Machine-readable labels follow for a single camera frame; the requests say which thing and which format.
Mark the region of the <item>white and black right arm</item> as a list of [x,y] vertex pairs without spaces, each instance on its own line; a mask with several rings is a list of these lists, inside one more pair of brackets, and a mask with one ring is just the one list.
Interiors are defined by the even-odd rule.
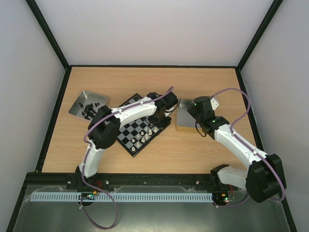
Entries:
[[269,155],[258,149],[237,131],[222,116],[215,115],[218,102],[207,96],[197,97],[187,109],[204,135],[224,145],[244,165],[245,170],[235,169],[229,165],[221,165],[212,170],[211,185],[222,189],[232,185],[246,190],[249,196],[261,203],[281,194],[285,198],[286,181],[283,165],[276,154]]

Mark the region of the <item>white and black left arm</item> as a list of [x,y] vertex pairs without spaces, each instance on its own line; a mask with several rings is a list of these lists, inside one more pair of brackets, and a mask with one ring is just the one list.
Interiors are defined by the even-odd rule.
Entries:
[[103,154],[117,140],[133,154],[138,153],[152,137],[170,125],[170,114],[177,104],[177,96],[169,89],[163,95],[151,92],[117,108],[106,105],[99,108],[83,137],[87,151],[78,166],[82,183],[93,186],[89,179],[97,174]]

